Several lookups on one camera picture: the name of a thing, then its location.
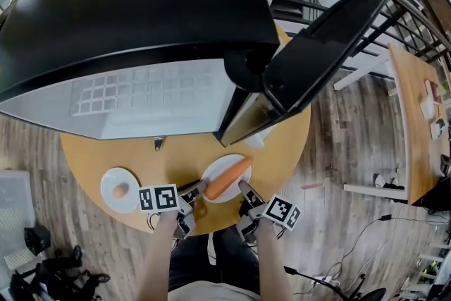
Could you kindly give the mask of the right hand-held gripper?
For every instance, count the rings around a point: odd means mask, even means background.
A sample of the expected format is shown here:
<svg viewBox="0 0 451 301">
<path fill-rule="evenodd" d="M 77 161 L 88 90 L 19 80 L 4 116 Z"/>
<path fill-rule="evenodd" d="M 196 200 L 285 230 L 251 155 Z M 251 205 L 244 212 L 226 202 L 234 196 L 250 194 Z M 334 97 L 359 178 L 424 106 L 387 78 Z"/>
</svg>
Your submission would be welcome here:
<svg viewBox="0 0 451 301">
<path fill-rule="evenodd" d="M 244 180 L 240 180 L 239 188 L 244 201 L 239 211 L 238 233 L 245 242 L 255 242 L 254 232 L 261 219 L 268 219 L 283 230 L 293 230 L 301 215 L 298 206 L 277 195 L 272 196 L 267 203 Z"/>
</svg>

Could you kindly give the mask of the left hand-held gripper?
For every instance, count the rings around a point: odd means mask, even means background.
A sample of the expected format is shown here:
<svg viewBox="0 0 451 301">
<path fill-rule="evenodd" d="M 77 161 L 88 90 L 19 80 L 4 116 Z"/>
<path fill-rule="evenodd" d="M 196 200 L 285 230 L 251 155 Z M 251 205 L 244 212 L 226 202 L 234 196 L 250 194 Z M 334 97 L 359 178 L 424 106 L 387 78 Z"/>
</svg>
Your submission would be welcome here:
<svg viewBox="0 0 451 301">
<path fill-rule="evenodd" d="M 177 228 L 174 238 L 187 238 L 196 228 L 195 200 L 204 193 L 206 187 L 207 184 L 203 184 L 202 180 L 195 180 L 178 188 L 175 184 L 140 188 L 138 190 L 140 211 L 147 214 L 176 211 Z"/>
</svg>

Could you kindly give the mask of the white plate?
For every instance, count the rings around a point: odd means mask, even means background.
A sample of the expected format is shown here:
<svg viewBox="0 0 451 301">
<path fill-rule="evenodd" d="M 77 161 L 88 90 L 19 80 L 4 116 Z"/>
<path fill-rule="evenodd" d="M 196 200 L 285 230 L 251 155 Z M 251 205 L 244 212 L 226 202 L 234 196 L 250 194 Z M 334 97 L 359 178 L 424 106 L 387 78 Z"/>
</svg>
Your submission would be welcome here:
<svg viewBox="0 0 451 301">
<path fill-rule="evenodd" d="M 115 186 L 127 183 L 129 193 L 122 199 L 115 199 L 112 191 Z M 140 185 L 136 177 L 128 170 L 120 167 L 110 168 L 101 179 L 101 196 L 106 205 L 119 214 L 133 213 L 138 207 L 138 190 Z"/>
<path fill-rule="evenodd" d="M 215 160 L 213 163 L 211 163 L 206 170 L 203 172 L 201 179 L 212 181 L 217 176 L 221 175 L 227 168 L 230 168 L 234 164 L 238 163 L 239 161 L 242 161 L 245 157 L 240 154 L 227 154 L 225 156 L 222 156 Z M 249 166 L 246 171 L 239 176 L 230 187 L 225 190 L 219 197 L 217 197 L 214 200 L 210 200 L 203 196 L 203 198 L 212 203 L 224 203 L 232 200 L 233 198 L 237 197 L 241 194 L 240 188 L 239 188 L 239 181 L 243 180 L 246 183 L 250 182 L 250 179 L 252 177 L 252 167 Z"/>
</svg>

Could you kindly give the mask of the black mini fridge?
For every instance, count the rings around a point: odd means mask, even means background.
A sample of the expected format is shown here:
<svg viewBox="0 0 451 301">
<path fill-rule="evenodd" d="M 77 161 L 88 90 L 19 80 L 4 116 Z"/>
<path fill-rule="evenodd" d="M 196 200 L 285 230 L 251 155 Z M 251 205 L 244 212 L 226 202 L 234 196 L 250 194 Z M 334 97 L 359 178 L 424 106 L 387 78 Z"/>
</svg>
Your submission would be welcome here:
<svg viewBox="0 0 451 301">
<path fill-rule="evenodd" d="M 268 0 L 17 0 L 0 26 L 0 113 L 96 140 L 212 133 L 224 146 L 302 112 L 387 0 L 339 0 L 282 45 Z M 221 64 L 212 104 L 71 116 L 73 82 Z"/>
</svg>

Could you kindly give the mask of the person's right forearm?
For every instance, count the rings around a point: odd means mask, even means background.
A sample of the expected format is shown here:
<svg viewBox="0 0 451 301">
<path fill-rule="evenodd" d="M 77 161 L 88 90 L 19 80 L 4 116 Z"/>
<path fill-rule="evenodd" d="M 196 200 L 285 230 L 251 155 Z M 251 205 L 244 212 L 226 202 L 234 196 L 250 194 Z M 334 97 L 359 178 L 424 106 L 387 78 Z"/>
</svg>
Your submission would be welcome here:
<svg viewBox="0 0 451 301">
<path fill-rule="evenodd" d="M 265 218 L 259 219 L 254 235 L 259 259 L 261 301 L 293 301 L 273 223 Z"/>
</svg>

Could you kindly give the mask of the person's dark trousered legs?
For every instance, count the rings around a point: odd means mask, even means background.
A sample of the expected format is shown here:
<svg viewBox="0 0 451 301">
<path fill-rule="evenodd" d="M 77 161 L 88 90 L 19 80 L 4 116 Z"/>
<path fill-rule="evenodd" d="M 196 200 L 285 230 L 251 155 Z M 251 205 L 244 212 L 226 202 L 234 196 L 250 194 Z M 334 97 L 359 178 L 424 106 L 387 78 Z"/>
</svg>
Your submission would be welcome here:
<svg viewBox="0 0 451 301">
<path fill-rule="evenodd" d="M 260 293 L 259 261 L 236 227 L 213 233 L 216 263 L 212 265 L 207 252 L 209 236 L 190 236 L 181 240 L 171 252 L 168 289 L 177 290 L 197 281 L 224 283 Z"/>
</svg>

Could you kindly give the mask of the person's beige shirt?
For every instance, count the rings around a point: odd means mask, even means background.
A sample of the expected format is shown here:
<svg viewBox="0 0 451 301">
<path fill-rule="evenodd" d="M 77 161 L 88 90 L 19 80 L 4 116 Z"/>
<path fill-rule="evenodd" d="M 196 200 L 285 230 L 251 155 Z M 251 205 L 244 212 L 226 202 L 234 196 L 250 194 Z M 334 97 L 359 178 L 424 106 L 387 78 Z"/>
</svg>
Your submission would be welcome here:
<svg viewBox="0 0 451 301">
<path fill-rule="evenodd" d="M 252 291 L 228 285 L 196 281 L 168 293 L 168 301 L 261 301 Z"/>
</svg>

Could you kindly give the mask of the round wooden table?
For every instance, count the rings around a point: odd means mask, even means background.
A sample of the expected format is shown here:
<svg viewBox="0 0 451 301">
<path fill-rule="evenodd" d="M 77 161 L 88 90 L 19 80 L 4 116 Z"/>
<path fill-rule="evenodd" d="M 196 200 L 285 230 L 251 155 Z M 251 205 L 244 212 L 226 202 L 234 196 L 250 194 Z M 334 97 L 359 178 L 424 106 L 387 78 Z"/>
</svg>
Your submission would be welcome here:
<svg viewBox="0 0 451 301">
<path fill-rule="evenodd" d="M 117 221 L 149 232 L 144 212 L 118 214 L 103 201 L 101 178 L 108 169 L 126 168 L 144 186 L 164 183 L 182 186 L 199 179 L 222 156 L 241 154 L 253 159 L 251 186 L 269 200 L 292 176 L 307 141 L 310 120 L 308 106 L 302 113 L 279 123 L 259 149 L 244 141 L 223 147 L 211 133 L 167 137 L 159 151 L 155 151 L 150 138 L 92 140 L 63 133 L 61 142 L 68 165 L 87 196 Z"/>
</svg>

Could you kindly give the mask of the white power strip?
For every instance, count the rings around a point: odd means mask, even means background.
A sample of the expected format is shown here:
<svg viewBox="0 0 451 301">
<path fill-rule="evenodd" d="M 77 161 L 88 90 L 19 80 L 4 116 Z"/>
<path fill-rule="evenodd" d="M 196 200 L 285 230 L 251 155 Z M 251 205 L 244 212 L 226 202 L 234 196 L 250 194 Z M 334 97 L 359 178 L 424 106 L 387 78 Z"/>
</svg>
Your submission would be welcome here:
<svg viewBox="0 0 451 301">
<path fill-rule="evenodd" d="M 318 275 L 315 276 L 314 279 L 323 281 L 324 283 L 331 284 L 334 287 L 338 287 L 340 285 L 340 282 L 338 280 L 333 280 L 331 276 Z"/>
</svg>

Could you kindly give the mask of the black bag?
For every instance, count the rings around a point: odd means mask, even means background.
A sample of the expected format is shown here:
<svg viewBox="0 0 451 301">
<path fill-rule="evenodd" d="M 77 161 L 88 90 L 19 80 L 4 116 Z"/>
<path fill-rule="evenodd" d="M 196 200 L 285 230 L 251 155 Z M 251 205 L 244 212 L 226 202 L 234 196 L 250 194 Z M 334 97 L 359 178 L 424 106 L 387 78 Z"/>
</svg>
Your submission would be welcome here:
<svg viewBox="0 0 451 301">
<path fill-rule="evenodd" d="M 24 228 L 24 241 L 29 251 L 37 256 L 50 247 L 51 233 L 43 225 Z"/>
</svg>

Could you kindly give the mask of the rectangular wooden desk white legs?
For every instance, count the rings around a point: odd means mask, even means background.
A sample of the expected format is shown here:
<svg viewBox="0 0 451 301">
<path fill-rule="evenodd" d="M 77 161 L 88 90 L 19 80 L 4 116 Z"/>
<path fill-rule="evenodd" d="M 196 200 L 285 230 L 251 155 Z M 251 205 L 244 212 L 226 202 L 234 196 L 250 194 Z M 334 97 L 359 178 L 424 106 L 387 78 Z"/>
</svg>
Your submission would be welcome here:
<svg viewBox="0 0 451 301">
<path fill-rule="evenodd" d="M 438 140 L 431 138 L 430 123 L 436 118 L 446 119 L 443 102 L 435 105 L 432 121 L 426 121 L 420 109 L 421 100 L 427 97 L 425 81 L 432 80 L 438 84 L 438 74 L 430 64 L 392 44 L 388 46 L 387 56 L 378 57 L 378 63 L 387 63 L 395 80 L 392 93 L 400 102 L 406 159 L 404 190 L 353 184 L 345 184 L 343 190 L 413 205 L 436 186 L 441 177 L 440 156 L 450 153 L 446 132 Z"/>
</svg>

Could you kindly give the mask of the white-framed glass partition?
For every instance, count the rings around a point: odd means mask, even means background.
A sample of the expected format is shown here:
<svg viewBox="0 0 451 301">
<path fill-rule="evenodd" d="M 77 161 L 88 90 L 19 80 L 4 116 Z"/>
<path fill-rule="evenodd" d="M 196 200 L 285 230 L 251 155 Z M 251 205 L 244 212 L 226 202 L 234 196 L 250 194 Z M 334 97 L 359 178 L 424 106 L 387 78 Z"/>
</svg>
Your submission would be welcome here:
<svg viewBox="0 0 451 301">
<path fill-rule="evenodd" d="M 0 263 L 9 271 L 35 260 L 24 241 L 24 229 L 34 224 L 30 174 L 0 171 Z"/>
</svg>

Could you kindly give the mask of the plain white flat box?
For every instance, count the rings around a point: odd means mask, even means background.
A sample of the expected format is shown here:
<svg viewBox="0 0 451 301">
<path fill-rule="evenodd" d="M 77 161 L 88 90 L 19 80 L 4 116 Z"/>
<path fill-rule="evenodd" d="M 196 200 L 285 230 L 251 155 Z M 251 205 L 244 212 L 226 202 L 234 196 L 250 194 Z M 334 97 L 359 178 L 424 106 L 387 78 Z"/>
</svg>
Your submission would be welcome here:
<svg viewBox="0 0 451 301">
<path fill-rule="evenodd" d="M 420 102 L 420 109 L 426 121 L 432 121 L 435 118 L 435 102 L 433 98 L 423 98 Z"/>
</svg>

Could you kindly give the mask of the white box dark print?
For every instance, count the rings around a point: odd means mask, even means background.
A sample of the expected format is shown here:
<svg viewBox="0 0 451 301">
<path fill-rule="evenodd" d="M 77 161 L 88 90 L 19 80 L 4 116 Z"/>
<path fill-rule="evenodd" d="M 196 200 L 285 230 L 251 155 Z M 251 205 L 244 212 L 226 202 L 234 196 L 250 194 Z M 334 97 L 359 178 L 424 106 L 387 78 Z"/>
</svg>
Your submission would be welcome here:
<svg viewBox="0 0 451 301">
<path fill-rule="evenodd" d="M 438 140 L 441 135 L 445 132 L 447 128 L 447 123 L 443 118 L 436 118 L 430 123 L 431 138 L 433 140 Z"/>
</svg>

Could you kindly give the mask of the red and white flat box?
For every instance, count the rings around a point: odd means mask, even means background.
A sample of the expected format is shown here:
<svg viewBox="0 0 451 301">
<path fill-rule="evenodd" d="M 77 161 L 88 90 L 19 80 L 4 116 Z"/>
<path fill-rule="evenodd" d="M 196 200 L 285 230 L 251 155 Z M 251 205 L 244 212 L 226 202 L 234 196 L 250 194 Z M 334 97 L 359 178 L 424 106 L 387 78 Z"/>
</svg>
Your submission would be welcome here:
<svg viewBox="0 0 451 301">
<path fill-rule="evenodd" d="M 425 87 L 428 99 L 436 105 L 441 104 L 442 96 L 445 94 L 445 88 L 432 80 L 426 80 Z"/>
</svg>

